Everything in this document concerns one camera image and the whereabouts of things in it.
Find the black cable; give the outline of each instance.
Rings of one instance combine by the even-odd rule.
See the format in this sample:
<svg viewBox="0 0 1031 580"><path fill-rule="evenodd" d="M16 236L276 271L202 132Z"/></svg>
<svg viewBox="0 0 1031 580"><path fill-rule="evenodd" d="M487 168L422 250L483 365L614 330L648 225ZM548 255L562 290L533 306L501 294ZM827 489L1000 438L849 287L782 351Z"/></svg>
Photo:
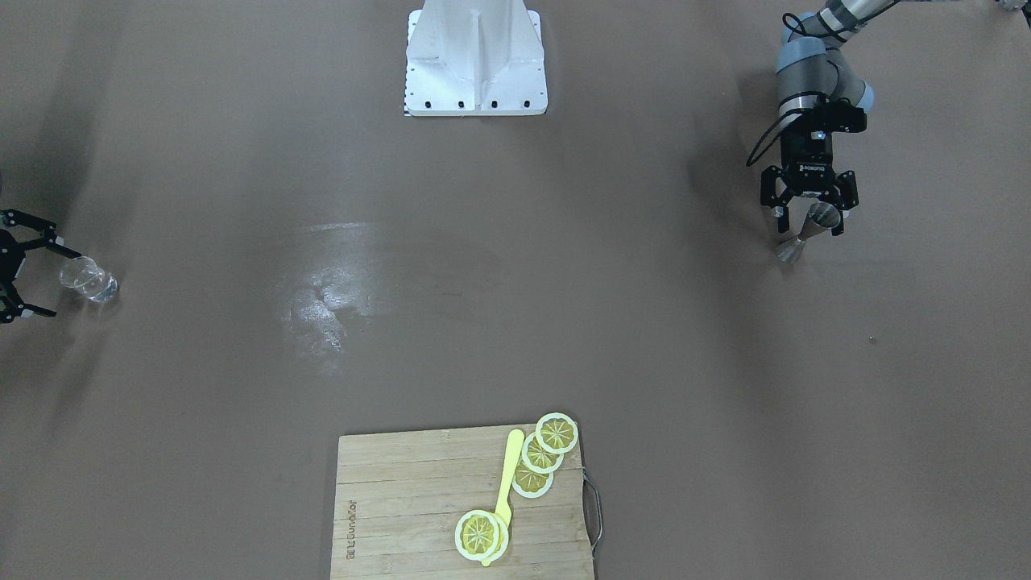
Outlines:
<svg viewBox="0 0 1031 580"><path fill-rule="evenodd" d="M769 129L766 129L766 132L763 133L763 136L759 137L759 140L756 141L756 146L752 147L752 152L749 153L749 159L747 161L744 162L745 167L752 167L753 165L758 163L759 160L762 159L764 155L766 155L766 151L768 151L770 147L776 143L777 139L780 138L780 135L784 134L783 129L778 131L776 136L773 137L773 140L771 140L769 144L766 145L766 148L764 148L763 151L759 153L759 157L756 157L756 151L759 150L759 147L763 144L763 141L766 140L766 137L768 137L770 133L773 132L773 129L776 129L777 125L779 125L781 121L787 118L789 114L794 114L796 112L799 112L799 110L798 109L789 110L788 112L781 114L776 121L774 121L773 124L770 125Z"/></svg>
<svg viewBox="0 0 1031 580"><path fill-rule="evenodd" d="M872 14L866 16L865 19L857 22L856 27L863 26L864 24L872 21L873 19L887 12L889 9L891 9L893 6L900 3L901 1L902 0L894 0L894 2L892 2L891 4L885 6L884 8L880 8L876 12L873 12ZM794 21L795 24L794 25L790 24L788 22L789 20ZM801 34L802 36L809 36L812 38L830 38L831 36L837 36L842 32L856 32L856 28L853 27L853 28L843 28L841 30L832 30L826 34L809 34L808 32L805 31L805 26L802 24L802 19L798 18L797 14L794 14L792 12L785 12L784 15L780 16L780 22L784 23L785 28L794 32L795 34Z"/></svg>

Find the yellow plastic spoon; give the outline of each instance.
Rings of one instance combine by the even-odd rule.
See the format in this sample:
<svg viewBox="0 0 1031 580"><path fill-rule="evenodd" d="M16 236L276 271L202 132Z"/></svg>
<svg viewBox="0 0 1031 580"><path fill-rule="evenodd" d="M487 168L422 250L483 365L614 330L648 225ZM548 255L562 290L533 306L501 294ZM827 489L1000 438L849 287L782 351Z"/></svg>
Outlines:
<svg viewBox="0 0 1031 580"><path fill-rule="evenodd" d="M504 524L507 530L512 521L512 509L508 505L508 492L512 488L512 479L516 478L516 467L523 456L523 442L526 436L520 430L508 432L508 443L505 444L505 463L501 468L501 489L498 490L498 504L494 507L494 515ZM491 566L490 561L484 560L480 564L484 568Z"/></svg>

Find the bamboo cutting board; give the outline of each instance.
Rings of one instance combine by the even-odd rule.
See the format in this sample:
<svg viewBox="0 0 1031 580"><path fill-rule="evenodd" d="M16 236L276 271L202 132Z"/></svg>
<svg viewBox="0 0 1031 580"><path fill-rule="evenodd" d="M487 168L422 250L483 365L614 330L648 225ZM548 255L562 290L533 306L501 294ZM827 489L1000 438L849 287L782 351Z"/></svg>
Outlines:
<svg viewBox="0 0 1031 580"><path fill-rule="evenodd" d="M330 578L594 580L579 444L544 496L509 494L511 542L484 568L455 549L469 510L494 510L508 432L475 428L340 438Z"/></svg>

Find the cutting board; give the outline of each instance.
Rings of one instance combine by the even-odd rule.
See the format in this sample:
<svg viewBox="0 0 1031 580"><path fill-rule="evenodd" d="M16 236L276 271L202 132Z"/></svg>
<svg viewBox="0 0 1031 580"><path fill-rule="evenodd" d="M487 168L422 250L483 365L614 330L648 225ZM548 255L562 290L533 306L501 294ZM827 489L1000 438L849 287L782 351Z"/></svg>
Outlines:
<svg viewBox="0 0 1031 580"><path fill-rule="evenodd" d="M509 425L344 436L337 455L330 578L594 580L579 445L544 496L514 491L511 543L484 568L455 549L455 524L493 510Z"/></svg>

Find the brown floor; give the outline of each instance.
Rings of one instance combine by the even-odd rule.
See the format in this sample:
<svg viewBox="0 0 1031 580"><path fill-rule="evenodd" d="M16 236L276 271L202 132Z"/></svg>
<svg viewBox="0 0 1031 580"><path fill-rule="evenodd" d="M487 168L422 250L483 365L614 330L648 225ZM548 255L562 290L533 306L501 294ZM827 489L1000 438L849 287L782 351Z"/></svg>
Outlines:
<svg viewBox="0 0 1031 580"><path fill-rule="evenodd" d="M0 205L124 284L20 280L0 577L325 579L338 436L566 410L602 580L1028 578L1020 14L849 45L862 205L787 267L742 162L820 3L529 4L548 113L464 121L401 114L417 0L0 5Z"/></svg>

